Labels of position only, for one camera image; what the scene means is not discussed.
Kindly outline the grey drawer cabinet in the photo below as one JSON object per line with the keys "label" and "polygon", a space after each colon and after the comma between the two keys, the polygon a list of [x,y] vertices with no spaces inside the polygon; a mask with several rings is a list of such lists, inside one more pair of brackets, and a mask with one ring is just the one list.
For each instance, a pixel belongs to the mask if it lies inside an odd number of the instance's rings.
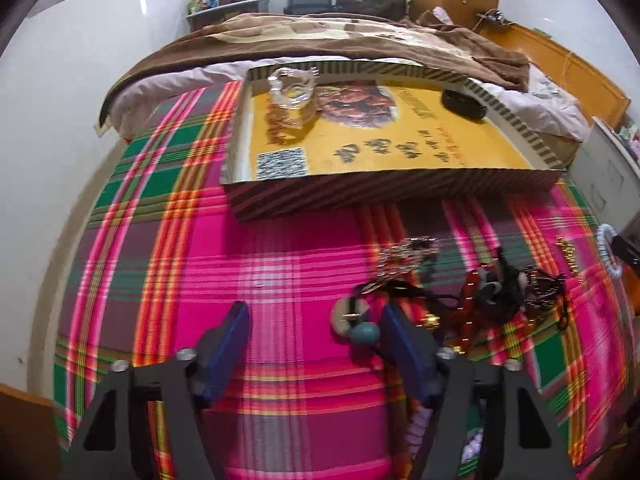
{"label": "grey drawer cabinet", "polygon": [[568,174],[601,223],[639,237],[639,166],[600,118],[593,116]]}

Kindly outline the plaid pink green cloth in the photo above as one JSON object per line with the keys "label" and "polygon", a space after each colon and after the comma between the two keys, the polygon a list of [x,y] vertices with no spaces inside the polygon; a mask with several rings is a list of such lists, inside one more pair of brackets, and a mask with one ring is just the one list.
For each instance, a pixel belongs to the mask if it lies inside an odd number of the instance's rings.
{"label": "plaid pink green cloth", "polygon": [[478,338],[475,359],[519,359],[555,414],[574,464],[620,429],[638,379],[634,302],[599,258],[597,227],[566,182],[551,191],[311,211],[241,222],[219,182],[240,87],[217,82],[160,104],[116,165],[79,242],[53,364],[58,440],[69,446],[117,360],[163,361],[232,302],[252,311],[244,360],[203,415],[232,479],[388,479],[407,471],[408,403],[378,356],[337,338],[334,304],[378,251],[431,235],[422,282],[456,294],[502,247],[514,266],[567,278],[570,322],[524,318]]}

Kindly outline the wooden headboard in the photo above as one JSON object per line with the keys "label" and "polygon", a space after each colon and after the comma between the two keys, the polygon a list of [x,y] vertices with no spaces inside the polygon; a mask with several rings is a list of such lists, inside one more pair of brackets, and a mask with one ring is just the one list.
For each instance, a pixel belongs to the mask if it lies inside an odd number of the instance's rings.
{"label": "wooden headboard", "polygon": [[610,78],[573,51],[518,23],[485,22],[480,34],[501,47],[524,53],[558,86],[578,99],[585,118],[597,117],[617,129],[630,99]]}

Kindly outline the black fitness band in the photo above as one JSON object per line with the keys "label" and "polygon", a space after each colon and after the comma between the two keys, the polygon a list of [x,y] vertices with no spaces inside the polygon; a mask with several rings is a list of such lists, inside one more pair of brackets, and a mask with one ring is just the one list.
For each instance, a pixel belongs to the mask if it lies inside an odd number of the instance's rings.
{"label": "black fitness band", "polygon": [[477,99],[450,89],[442,92],[440,102],[446,110],[472,122],[479,122],[487,113],[487,107]]}

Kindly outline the yellow striped cardboard tray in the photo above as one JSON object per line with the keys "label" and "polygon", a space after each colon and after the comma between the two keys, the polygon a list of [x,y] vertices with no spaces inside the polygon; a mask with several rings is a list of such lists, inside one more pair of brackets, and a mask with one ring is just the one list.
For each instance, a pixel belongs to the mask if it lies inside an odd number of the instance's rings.
{"label": "yellow striped cardboard tray", "polygon": [[[274,106],[280,67],[319,71],[301,110]],[[487,107],[479,122],[446,110],[444,90]],[[220,180],[242,220],[405,198],[544,192],[562,162],[476,81],[448,70],[375,61],[251,68],[241,84]]]}

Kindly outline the brown fleece blanket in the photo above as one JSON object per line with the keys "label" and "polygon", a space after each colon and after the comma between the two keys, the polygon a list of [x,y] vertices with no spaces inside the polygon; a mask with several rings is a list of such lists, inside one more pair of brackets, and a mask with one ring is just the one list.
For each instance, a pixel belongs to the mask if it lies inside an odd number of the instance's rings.
{"label": "brown fleece blanket", "polygon": [[118,96],[146,77],[216,63],[308,55],[403,58],[509,90],[528,90],[525,54],[500,47],[466,27],[445,24],[430,11],[417,22],[349,13],[244,13],[191,32],[130,68],[107,91],[98,124],[113,118]]}

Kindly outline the dark bag on bed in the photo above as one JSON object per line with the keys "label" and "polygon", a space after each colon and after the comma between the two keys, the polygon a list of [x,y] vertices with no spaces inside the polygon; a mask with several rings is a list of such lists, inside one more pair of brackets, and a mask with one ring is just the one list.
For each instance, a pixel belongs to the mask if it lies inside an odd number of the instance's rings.
{"label": "dark bag on bed", "polygon": [[398,22],[407,15],[408,3],[407,0],[336,0],[334,11],[375,16]]}

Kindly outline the wooden desk with clutter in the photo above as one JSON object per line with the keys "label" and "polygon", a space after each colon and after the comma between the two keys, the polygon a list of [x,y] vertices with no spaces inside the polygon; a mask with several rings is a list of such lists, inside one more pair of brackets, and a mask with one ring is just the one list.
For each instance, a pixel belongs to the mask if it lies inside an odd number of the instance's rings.
{"label": "wooden desk with clutter", "polygon": [[219,24],[244,13],[266,13],[269,0],[191,0],[186,5],[190,32]]}

